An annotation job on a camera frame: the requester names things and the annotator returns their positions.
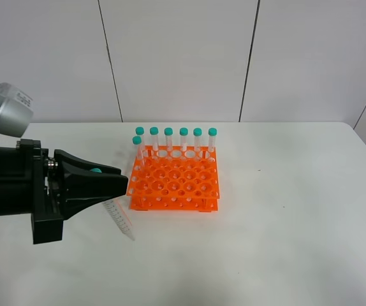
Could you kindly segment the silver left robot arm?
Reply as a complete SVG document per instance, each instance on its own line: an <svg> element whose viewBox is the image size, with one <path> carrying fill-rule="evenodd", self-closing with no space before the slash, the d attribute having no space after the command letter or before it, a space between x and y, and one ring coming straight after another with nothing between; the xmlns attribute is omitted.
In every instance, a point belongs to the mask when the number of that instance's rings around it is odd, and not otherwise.
<svg viewBox="0 0 366 306"><path fill-rule="evenodd" d="M115 199L126 194L120 169L77 158L63 150L49 154L38 140L23 137L32 117L31 98L0 83L0 216L31 216L33 242L62 239L64 222L102 204L121 232L131 228Z"/></svg>

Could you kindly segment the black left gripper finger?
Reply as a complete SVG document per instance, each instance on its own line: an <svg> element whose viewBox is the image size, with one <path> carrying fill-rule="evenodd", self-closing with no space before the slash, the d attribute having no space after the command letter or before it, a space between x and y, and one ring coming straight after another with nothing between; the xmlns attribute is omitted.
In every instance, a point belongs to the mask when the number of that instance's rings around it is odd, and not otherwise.
<svg viewBox="0 0 366 306"><path fill-rule="evenodd" d="M102 173L111 173L111 174L117 174L117 175L121 174L121 169L119 169L119 168L86 161L84 159L80 159L76 156L73 156L61 149L54 150L54 159L58 163L65 162L72 166L76 166L76 167L84 169L84 170L99 169Z"/></svg>
<svg viewBox="0 0 366 306"><path fill-rule="evenodd" d="M80 170L61 182L61 214L68 220L79 212L126 194L128 178L121 174Z"/></svg>

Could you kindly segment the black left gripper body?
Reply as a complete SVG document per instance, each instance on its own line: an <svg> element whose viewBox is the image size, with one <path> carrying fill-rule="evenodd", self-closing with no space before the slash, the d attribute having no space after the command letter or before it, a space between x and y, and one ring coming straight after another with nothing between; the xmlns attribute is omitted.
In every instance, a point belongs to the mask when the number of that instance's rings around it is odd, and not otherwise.
<svg viewBox="0 0 366 306"><path fill-rule="evenodd" d="M31 215L34 244L62 240L64 218L47 193L48 150L39 140L0 147L0 216Z"/></svg>

